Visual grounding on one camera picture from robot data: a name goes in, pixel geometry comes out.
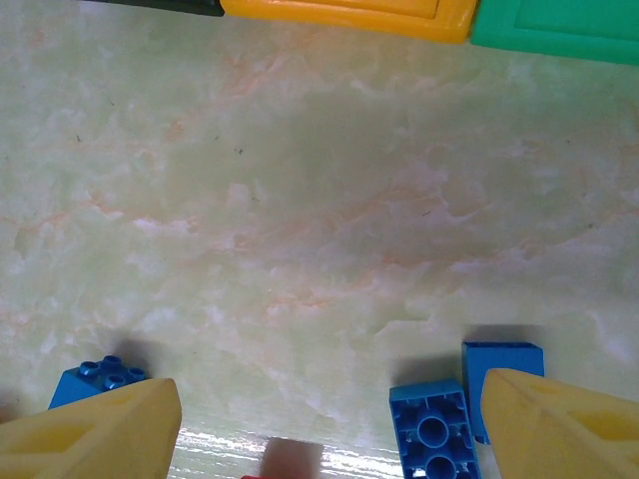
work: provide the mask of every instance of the green toy block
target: green toy block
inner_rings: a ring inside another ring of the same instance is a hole
[[[639,65],[639,0],[481,0],[470,43]]]

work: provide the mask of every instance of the hole in lego brick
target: hole in lego brick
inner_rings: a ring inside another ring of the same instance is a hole
[[[424,446],[435,449],[448,440],[448,426],[438,417],[426,417],[419,424],[418,436]]]
[[[457,470],[452,461],[443,456],[435,456],[426,464],[428,479],[455,479]]]

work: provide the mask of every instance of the marble floor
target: marble floor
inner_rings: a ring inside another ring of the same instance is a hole
[[[119,352],[174,377],[170,477],[267,438],[400,477],[394,384],[464,337],[639,400],[639,69],[0,0],[0,402]],[[498,472],[479,447],[484,478]]]

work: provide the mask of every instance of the plastic toy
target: plastic toy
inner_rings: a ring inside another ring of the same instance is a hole
[[[209,15],[212,17],[222,17],[224,9],[219,0],[87,0],[100,3],[117,3],[120,5],[130,5],[132,7],[149,7],[160,10],[171,10],[174,12],[195,13],[198,15]]]
[[[127,367],[118,356],[105,356],[102,361],[85,361],[80,367],[62,373],[49,409],[86,399],[105,391],[147,378],[139,367]]]
[[[529,342],[464,342],[462,361],[472,435],[477,442],[490,444],[480,408],[486,372],[505,367],[543,376],[543,349]]]
[[[471,43],[639,65],[635,0],[481,0]]]
[[[478,0],[87,0],[222,16],[324,23],[462,43]],[[471,43],[639,65],[639,2],[482,0]]]
[[[394,387],[389,402],[405,479],[481,477],[457,381]]]
[[[223,0],[227,13],[398,33],[436,42],[468,36],[477,0]]]

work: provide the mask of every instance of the blue lego brick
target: blue lego brick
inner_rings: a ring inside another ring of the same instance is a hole
[[[466,401],[454,379],[390,390],[404,479],[480,479]]]
[[[494,368],[516,369],[543,376],[543,349],[530,342],[463,343],[463,384],[470,429],[481,444],[490,444],[481,418],[481,390],[486,372]]]
[[[49,409],[145,379],[147,375],[144,370],[127,367],[118,356],[105,356],[98,362],[85,361],[80,367],[62,373]]]

